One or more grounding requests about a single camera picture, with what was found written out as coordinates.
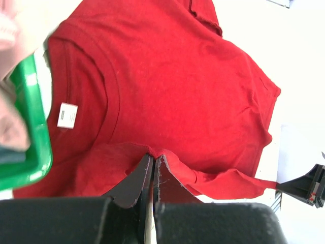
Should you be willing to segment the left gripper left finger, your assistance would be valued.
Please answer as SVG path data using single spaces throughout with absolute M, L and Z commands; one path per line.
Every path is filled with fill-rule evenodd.
M 146 154 L 133 172 L 103 196 L 100 243 L 150 243 L 153 157 Z

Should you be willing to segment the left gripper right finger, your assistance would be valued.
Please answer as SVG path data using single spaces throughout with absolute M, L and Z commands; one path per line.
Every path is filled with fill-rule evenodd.
M 165 155 L 155 161 L 153 188 L 153 216 L 157 243 L 196 243 L 194 232 L 190 230 L 193 221 L 185 219 L 190 216 L 185 205 L 203 202 L 190 193 L 170 172 Z M 159 212 L 163 211 L 166 205 L 175 206 L 176 212 L 163 221 Z

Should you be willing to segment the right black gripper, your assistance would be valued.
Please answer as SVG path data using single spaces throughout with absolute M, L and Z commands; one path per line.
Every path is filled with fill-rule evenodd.
M 316 208 L 324 207 L 324 165 L 315 165 L 305 175 L 284 183 L 276 190 L 295 197 L 307 197 L 307 203 Z

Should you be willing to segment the red t shirt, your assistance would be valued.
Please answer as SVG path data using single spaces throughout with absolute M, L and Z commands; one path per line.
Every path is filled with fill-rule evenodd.
M 211 1 L 82 1 L 48 39 L 53 163 L 15 198 L 100 196 L 145 154 L 193 194 L 256 198 L 280 89 Z

